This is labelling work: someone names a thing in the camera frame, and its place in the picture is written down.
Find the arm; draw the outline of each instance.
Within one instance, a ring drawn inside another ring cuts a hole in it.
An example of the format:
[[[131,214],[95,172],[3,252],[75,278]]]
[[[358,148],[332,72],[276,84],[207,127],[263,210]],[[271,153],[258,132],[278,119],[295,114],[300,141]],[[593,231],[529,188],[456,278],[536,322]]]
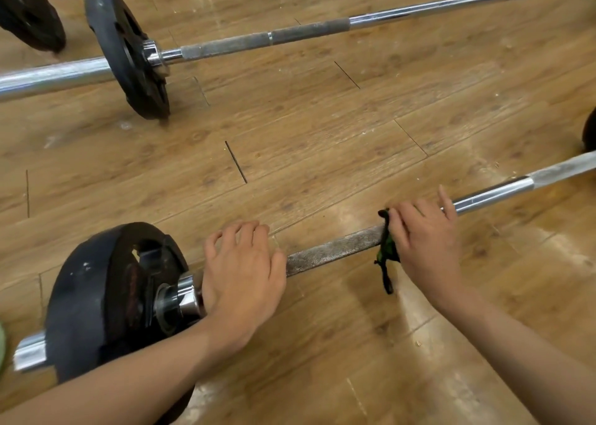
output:
[[[275,312],[286,286],[286,257],[269,255],[268,232],[258,222],[238,223],[206,240],[205,319],[16,406],[0,423],[155,423]]]
[[[457,212],[442,187],[439,198],[444,213],[426,200],[389,212],[404,271],[539,422],[596,423],[596,374],[464,285]]]

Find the person's right arm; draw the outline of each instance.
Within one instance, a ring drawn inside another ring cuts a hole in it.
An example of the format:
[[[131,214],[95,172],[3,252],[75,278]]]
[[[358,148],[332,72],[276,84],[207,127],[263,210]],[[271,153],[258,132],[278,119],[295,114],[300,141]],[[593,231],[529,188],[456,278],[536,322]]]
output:
[[[403,202],[389,211],[404,271],[537,421],[595,424],[596,374],[464,284],[457,213],[442,188],[439,197],[445,212],[426,200]]]

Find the barbell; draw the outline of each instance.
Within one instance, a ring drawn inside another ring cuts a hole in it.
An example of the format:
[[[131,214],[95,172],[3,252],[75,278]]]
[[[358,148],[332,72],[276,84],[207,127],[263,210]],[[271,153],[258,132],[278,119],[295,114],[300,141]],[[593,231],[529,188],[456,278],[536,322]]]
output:
[[[457,213],[596,168],[596,110],[582,140],[588,152],[455,200]],[[378,246],[384,229],[373,226],[289,255],[287,276]],[[188,271],[174,239],[151,224],[135,222],[98,233],[64,262],[49,299],[45,330],[19,342],[14,369],[53,366],[58,382],[64,383],[180,332],[206,315],[201,278],[202,273]],[[161,423],[174,421],[191,393]]]
[[[58,53],[66,46],[66,33],[48,0],[0,0],[0,27],[41,51]]]
[[[441,0],[162,51],[143,32],[123,0],[85,0],[87,21],[95,32],[104,57],[0,75],[0,101],[116,79],[124,90],[126,100],[138,114],[145,119],[165,119],[170,114],[166,77],[172,64],[502,1],[508,0]]]

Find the skin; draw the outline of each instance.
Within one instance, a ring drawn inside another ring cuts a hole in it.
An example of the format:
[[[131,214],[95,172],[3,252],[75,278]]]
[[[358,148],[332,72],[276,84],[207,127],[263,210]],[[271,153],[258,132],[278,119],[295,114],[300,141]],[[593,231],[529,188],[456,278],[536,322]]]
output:
[[[539,422],[596,423],[594,372],[465,285],[457,213],[442,187],[439,203],[444,212],[426,200],[390,209],[404,271]],[[286,256],[279,250],[269,254],[268,233],[267,226],[251,221],[205,241],[205,319],[16,406],[0,415],[0,423],[45,424],[49,417],[64,424],[154,423],[209,368],[242,349],[275,312],[286,287]]]

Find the forearm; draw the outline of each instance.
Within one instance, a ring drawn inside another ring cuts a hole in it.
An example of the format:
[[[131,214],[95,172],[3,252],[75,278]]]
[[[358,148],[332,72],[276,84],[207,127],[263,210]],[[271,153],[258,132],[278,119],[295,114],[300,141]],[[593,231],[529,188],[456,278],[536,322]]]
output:
[[[596,375],[466,290],[441,308],[541,423],[596,423]]]
[[[6,424],[152,424],[206,369],[237,350],[217,320],[105,364],[0,416]]]

